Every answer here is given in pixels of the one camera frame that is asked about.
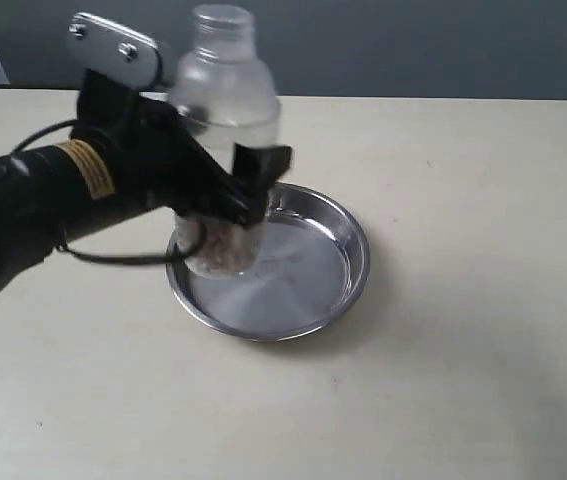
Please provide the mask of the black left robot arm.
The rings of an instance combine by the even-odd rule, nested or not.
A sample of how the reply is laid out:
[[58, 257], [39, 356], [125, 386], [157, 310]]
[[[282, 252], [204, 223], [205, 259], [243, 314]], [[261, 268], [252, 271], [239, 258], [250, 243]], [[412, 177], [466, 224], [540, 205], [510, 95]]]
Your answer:
[[88, 71], [68, 140], [0, 156], [0, 292], [70, 242], [156, 209], [252, 226], [263, 156], [239, 146], [224, 170], [177, 110]]

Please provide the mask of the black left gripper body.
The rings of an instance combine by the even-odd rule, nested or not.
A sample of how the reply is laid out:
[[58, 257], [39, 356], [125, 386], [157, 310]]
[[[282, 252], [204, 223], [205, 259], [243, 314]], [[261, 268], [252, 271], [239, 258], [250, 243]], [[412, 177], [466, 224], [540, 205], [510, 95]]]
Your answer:
[[174, 107], [88, 70], [76, 114], [71, 138], [101, 155], [115, 192], [73, 206], [74, 219], [121, 220], [160, 207], [195, 211], [198, 146]]

